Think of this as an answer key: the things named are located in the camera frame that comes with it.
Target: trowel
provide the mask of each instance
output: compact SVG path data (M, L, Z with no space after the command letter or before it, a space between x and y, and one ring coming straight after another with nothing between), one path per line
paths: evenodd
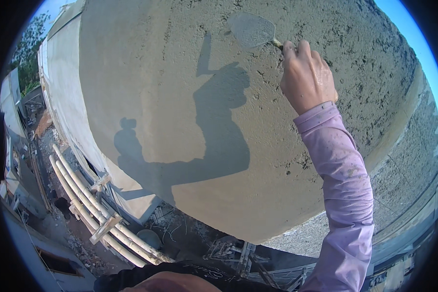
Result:
M237 12L227 19L227 23L240 46L245 49L267 43L273 44L281 51L283 49L282 43L274 37L276 26L266 18L248 12Z

